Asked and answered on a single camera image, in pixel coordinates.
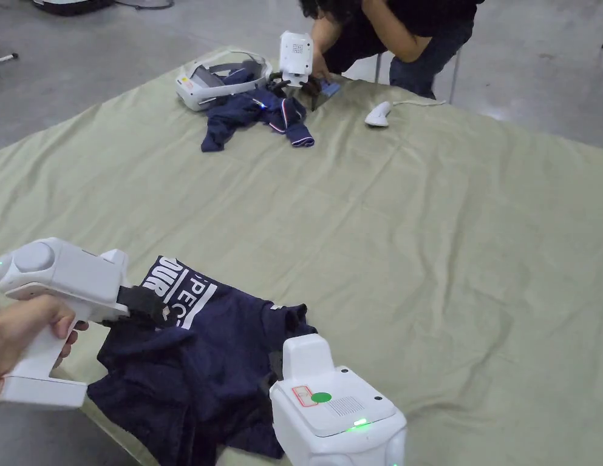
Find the white trigger handle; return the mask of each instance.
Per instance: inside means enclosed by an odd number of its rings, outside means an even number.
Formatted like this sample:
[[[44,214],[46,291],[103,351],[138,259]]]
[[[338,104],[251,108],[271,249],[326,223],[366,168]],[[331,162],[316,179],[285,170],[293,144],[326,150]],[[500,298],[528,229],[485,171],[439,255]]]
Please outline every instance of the white trigger handle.
[[[0,257],[0,291],[21,301],[40,294],[58,296],[75,313],[72,330],[78,320],[99,322],[129,315],[126,306],[117,303],[120,287],[129,286],[127,266],[128,257],[117,249],[96,256],[67,241],[47,238]],[[81,407],[85,383],[49,377],[65,342],[45,327],[0,381],[0,402]]]

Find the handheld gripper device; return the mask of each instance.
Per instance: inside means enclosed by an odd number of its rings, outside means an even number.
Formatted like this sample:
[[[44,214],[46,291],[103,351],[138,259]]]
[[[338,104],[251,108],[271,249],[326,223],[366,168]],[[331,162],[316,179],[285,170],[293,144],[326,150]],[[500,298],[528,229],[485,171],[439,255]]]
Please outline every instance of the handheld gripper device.
[[[0,291],[15,300],[40,294],[60,297],[76,314],[72,330],[78,320],[100,322],[129,315],[127,307],[117,303],[120,287],[128,286],[127,265],[128,256],[117,249],[96,256],[58,238],[40,239],[0,257]],[[82,406],[85,383],[49,377],[65,342],[45,328],[0,381],[0,402]]]
[[[295,466],[403,466],[407,421],[317,334],[288,339],[270,389],[273,428]]]

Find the speaker grille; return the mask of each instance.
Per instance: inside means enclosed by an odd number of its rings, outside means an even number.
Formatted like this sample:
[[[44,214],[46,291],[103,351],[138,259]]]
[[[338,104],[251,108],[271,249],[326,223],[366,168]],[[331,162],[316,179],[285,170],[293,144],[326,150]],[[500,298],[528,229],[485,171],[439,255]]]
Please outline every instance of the speaker grille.
[[[357,398],[353,396],[332,399],[327,406],[329,406],[333,414],[338,417],[348,416],[349,414],[353,414],[364,409],[361,403],[357,401]]]

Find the black hair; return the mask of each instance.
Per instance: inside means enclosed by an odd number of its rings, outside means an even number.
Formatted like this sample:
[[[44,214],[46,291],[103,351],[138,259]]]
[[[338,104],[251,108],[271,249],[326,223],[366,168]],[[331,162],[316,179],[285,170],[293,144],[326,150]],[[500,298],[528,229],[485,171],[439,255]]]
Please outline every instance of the black hair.
[[[359,8],[361,0],[299,0],[306,18],[318,19],[320,12],[329,13],[340,24],[347,23]]]

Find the red label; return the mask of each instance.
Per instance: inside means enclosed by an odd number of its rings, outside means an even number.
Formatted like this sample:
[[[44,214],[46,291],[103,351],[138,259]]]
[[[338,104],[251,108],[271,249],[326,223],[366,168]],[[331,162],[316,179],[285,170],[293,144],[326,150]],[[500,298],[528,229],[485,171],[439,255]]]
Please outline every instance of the red label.
[[[317,402],[312,401],[312,391],[306,385],[295,387],[293,393],[299,400],[299,404],[304,408],[315,407],[318,405]]]

